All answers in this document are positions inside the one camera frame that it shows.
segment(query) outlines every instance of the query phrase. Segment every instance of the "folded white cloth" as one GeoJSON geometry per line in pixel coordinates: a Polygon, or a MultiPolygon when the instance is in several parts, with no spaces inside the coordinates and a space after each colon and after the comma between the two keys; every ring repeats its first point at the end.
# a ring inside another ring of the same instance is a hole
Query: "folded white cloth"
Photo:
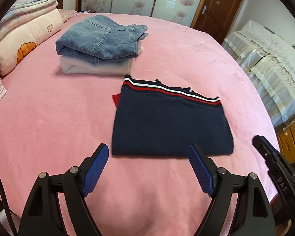
{"type": "Polygon", "coordinates": [[[59,63],[66,74],[128,75],[131,73],[133,59],[114,63],[92,63],[61,55],[59,63]]]}

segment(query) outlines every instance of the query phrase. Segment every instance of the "red tag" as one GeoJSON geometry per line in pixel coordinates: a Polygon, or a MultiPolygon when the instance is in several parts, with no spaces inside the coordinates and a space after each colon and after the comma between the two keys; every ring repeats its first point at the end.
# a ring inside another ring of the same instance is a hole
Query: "red tag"
{"type": "Polygon", "coordinates": [[[121,95],[121,93],[112,96],[113,102],[115,103],[116,107],[118,106],[120,95],[121,95]]]}

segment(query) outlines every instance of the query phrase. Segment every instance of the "red stripe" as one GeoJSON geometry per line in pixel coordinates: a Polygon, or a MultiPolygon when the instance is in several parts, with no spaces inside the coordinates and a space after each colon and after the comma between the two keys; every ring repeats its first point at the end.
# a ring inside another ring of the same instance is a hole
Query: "red stripe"
{"type": "Polygon", "coordinates": [[[201,99],[197,99],[197,98],[192,98],[192,97],[189,97],[189,96],[185,96],[183,94],[179,94],[179,93],[173,93],[173,92],[169,92],[169,91],[165,91],[165,90],[160,90],[160,89],[151,89],[151,88],[141,88],[141,87],[135,87],[133,86],[131,83],[125,81],[124,84],[126,85],[129,85],[132,89],[134,90],[153,90],[153,91],[158,91],[158,92],[162,92],[162,93],[165,93],[165,94],[169,94],[169,95],[173,95],[173,96],[180,96],[180,97],[183,97],[183,98],[187,98],[187,99],[190,99],[190,100],[194,100],[194,101],[199,101],[201,103],[206,103],[206,104],[210,104],[210,105],[217,105],[217,104],[220,104],[221,101],[216,101],[216,102],[207,102],[207,101],[204,101],[204,100],[201,100],[201,99]]]}

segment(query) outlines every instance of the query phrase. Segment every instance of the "door handle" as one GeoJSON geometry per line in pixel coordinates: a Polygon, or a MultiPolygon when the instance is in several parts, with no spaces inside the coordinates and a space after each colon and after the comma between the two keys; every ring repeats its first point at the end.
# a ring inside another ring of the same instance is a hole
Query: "door handle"
{"type": "Polygon", "coordinates": [[[206,11],[208,11],[206,8],[207,8],[206,6],[203,7],[201,14],[204,14],[206,11]]]}

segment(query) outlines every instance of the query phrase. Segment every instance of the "wooden door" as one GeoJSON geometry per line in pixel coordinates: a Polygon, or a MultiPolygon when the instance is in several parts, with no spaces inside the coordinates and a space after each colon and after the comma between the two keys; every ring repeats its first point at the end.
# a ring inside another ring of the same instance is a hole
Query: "wooden door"
{"type": "Polygon", "coordinates": [[[222,43],[242,0],[205,0],[194,26],[222,43]]]}

